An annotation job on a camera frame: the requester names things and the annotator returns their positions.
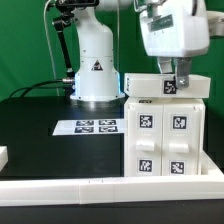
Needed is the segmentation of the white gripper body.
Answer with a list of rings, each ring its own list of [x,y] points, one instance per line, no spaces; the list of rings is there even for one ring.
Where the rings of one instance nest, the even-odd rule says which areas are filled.
[[[193,57],[209,47],[204,0],[144,0],[140,28],[149,56]]]

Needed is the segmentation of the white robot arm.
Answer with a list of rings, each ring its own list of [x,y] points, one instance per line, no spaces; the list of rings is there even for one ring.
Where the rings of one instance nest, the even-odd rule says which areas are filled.
[[[192,58],[208,51],[212,37],[224,37],[224,12],[207,10],[205,0],[45,0],[46,9],[60,12],[53,26],[73,79],[73,99],[111,102],[124,96],[114,68],[113,33],[95,13],[129,6],[139,14],[146,53],[157,58],[161,73],[174,75],[179,90],[190,85]]]

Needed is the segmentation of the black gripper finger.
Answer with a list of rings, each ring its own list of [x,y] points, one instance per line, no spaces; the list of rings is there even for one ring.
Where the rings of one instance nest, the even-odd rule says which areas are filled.
[[[170,57],[158,57],[157,64],[161,74],[171,74],[172,69],[172,59]]]
[[[178,89],[189,87],[189,74],[191,64],[192,59],[189,57],[175,59],[176,86]]]

